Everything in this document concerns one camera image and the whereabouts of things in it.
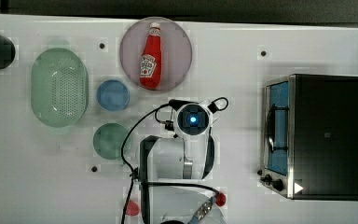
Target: toaster oven knob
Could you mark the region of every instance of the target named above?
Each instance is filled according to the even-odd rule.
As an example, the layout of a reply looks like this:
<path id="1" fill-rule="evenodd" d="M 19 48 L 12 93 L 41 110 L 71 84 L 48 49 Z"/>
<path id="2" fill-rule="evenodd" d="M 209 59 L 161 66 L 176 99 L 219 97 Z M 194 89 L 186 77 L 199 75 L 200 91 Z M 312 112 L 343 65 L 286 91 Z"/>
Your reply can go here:
<path id="1" fill-rule="evenodd" d="M 270 175 L 265 175 L 264 177 L 260 177 L 260 180 L 266 183 L 266 185 L 270 185 L 272 177 Z"/>
<path id="2" fill-rule="evenodd" d="M 283 190 L 283 182 L 280 179 L 272 181 L 271 184 L 277 191 Z"/>

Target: green plastic basket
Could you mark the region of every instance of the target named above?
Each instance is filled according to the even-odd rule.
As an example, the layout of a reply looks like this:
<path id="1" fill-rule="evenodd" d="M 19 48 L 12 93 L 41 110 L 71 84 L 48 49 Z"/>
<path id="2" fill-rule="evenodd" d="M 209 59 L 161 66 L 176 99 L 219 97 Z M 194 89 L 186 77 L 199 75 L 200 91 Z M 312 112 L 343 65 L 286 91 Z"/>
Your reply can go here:
<path id="1" fill-rule="evenodd" d="M 85 65 L 68 49 L 48 49 L 37 57 L 31 74 L 31 106 L 44 124 L 62 128 L 75 123 L 89 103 Z"/>

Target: ketchup label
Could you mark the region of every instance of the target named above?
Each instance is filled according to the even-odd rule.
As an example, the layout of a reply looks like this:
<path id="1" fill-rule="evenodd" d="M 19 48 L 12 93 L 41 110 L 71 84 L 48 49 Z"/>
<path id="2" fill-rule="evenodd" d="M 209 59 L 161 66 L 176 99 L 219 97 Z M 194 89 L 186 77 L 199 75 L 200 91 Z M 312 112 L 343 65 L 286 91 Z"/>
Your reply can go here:
<path id="1" fill-rule="evenodd" d="M 160 36 L 160 30 L 158 28 L 150 28 L 149 34 L 153 36 Z"/>
<path id="2" fill-rule="evenodd" d="M 141 77 L 152 77 L 156 68 L 155 57 L 150 54 L 142 56 L 141 60 Z"/>

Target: toaster oven glass window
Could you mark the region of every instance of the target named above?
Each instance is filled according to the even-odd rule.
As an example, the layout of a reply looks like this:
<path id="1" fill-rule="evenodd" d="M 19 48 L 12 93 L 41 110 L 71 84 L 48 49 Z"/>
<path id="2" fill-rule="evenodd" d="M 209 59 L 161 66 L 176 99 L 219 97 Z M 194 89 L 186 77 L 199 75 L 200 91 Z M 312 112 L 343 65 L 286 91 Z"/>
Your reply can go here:
<path id="1" fill-rule="evenodd" d="M 269 87 L 267 118 L 268 165 L 267 168 L 287 175 L 287 120 L 289 107 L 289 84 L 279 83 Z"/>

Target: ketchup bottle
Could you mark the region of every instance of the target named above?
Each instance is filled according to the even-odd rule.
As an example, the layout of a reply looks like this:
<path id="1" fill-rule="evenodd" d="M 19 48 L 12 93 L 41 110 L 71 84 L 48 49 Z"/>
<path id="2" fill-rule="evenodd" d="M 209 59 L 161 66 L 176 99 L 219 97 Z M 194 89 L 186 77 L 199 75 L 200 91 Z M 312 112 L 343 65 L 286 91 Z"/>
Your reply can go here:
<path id="1" fill-rule="evenodd" d="M 155 90 L 161 80 L 161 36 L 159 23 L 150 24 L 149 36 L 146 40 L 141 58 L 141 85 Z"/>

